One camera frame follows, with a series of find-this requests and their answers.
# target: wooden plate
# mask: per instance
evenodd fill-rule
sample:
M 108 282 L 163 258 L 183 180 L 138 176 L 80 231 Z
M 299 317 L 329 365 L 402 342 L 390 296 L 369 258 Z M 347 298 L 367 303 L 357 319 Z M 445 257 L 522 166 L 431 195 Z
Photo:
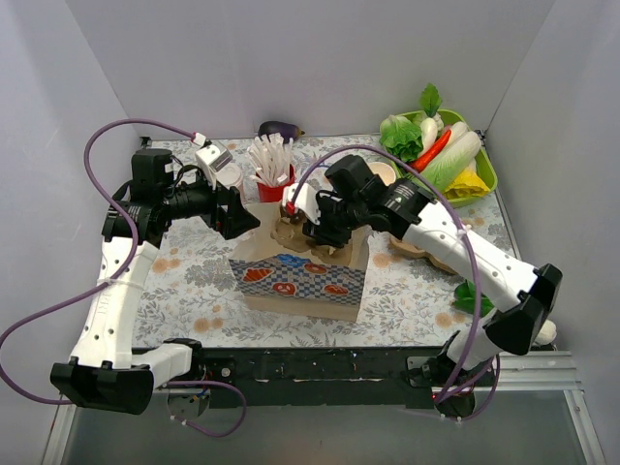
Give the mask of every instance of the wooden plate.
M 405 244 L 402 240 L 398 240 L 393 235 L 389 237 L 389 242 L 391 243 L 391 246 L 394 249 L 396 249 L 398 252 L 400 252 L 405 257 L 411 257 L 412 259 L 427 258 L 428 260 L 430 260 L 432 264 L 442 269 L 443 271 L 446 271 L 451 274 L 456 274 L 456 271 L 454 271 L 452 268 L 447 266 L 445 263 L 440 262 L 434 256 L 430 255 L 425 250 L 419 249 L 415 245 Z

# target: blue checkered pattern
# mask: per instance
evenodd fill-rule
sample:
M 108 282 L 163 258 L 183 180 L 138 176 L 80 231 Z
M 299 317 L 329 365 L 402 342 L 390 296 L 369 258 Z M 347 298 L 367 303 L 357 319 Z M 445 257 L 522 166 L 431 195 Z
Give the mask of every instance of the blue checkered pattern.
M 258 262 L 229 260 L 237 286 L 245 295 L 282 296 L 273 290 L 277 283 L 293 283 L 295 294 L 289 298 L 306 298 L 322 300 L 331 303 L 359 305 L 364 290 L 365 270 L 350 269 L 346 266 L 324 264 L 327 270 L 324 274 L 311 273 L 303 266 L 295 265 L 294 261 L 281 260 L 280 257 L 271 257 Z M 243 281 L 248 269 L 272 269 L 268 276 L 261 281 Z M 325 292 L 327 285 L 341 286 L 349 291 L 346 295 L 334 295 Z

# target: white plastic casing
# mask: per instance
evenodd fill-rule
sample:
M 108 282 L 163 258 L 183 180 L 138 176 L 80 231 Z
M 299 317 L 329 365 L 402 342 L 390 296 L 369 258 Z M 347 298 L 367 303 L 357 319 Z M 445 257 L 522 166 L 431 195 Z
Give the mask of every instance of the white plastic casing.
M 162 344 L 157 349 L 134 356 L 134 366 L 149 365 L 153 387 L 158 388 L 175 376 L 187 373 L 192 367 L 192 348 L 183 344 Z
M 232 159 L 231 152 L 219 142 L 212 142 L 196 152 L 196 163 L 201 167 L 213 190 L 217 187 L 217 172 Z
M 206 142 L 206 136 L 204 134 L 194 133 L 194 138 L 192 139 L 192 143 L 194 143 L 198 147 L 204 147 L 205 142 Z
M 132 239 L 126 237 L 104 241 L 99 282 L 109 279 L 125 261 L 131 245 Z M 143 242 L 118 280 L 95 295 L 82 333 L 71 352 L 79 365 L 101 367 L 103 361 L 110 361 L 112 368 L 131 367 L 134 321 L 144 281 L 157 252 L 157 247 Z
M 286 207 L 288 202 L 293 200 L 293 194 L 297 190 L 298 183 L 291 184 L 284 188 L 282 193 L 282 206 Z M 301 186 L 299 195 L 294 203 L 295 209 L 303 211 L 308 220 L 315 225 L 319 224 L 321 211 L 319 210 L 319 204 L 317 203 L 317 191 L 309 185 L 307 182 Z
M 439 203 L 430 203 L 422 210 L 419 218 L 420 223 L 409 227 L 403 241 L 432 254 L 472 281 L 469 255 L 446 209 Z M 497 311 L 508 311 L 518 305 L 519 292 L 530 291 L 537 279 L 535 268 L 502 252 L 475 232 L 467 231 L 467 236 L 476 256 L 482 293 L 495 304 Z M 493 312 L 480 320 L 474 344 L 463 365 L 465 370 L 471 370 L 502 352 L 489 340 L 483 328 L 492 316 Z M 460 331 L 450 343 L 447 355 L 451 360 L 457 361 L 460 358 L 468 334 L 469 331 Z

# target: bok choy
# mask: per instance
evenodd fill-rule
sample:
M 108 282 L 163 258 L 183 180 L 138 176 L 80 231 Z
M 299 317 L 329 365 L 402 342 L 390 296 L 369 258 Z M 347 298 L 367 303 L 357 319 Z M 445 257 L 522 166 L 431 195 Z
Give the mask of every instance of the bok choy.
M 437 155 L 421 175 L 432 182 L 440 192 L 444 192 L 476 157 L 481 147 L 478 134 L 470 131 Z
M 416 116 L 414 123 L 420 125 L 424 118 L 433 118 L 437 123 L 437 130 L 441 134 L 444 130 L 444 121 L 437 110 L 442 102 L 442 97 L 439 95 L 439 90 L 437 90 L 435 84 L 428 83 L 419 96 L 419 105 L 422 107 L 422 113 Z

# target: cable tie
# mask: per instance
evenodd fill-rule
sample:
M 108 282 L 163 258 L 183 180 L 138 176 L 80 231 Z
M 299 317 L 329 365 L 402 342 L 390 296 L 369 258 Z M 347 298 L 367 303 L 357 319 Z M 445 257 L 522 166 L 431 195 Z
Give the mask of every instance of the cable tie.
M 144 286 L 141 286 L 140 284 L 136 284 L 133 283 L 131 281 L 124 281 L 122 279 L 111 279 L 111 278 L 103 278 L 103 279 L 98 279 L 97 280 L 97 285 L 100 284 L 108 284 L 108 286 L 111 286 L 112 284 L 124 284 L 125 286 L 130 286 L 132 288 L 136 288 L 140 291 L 144 291 Z
M 471 225 L 464 225 L 463 228 L 459 228 L 458 230 L 456 230 L 456 237 L 462 239 L 464 235 L 467 235 L 471 228 Z

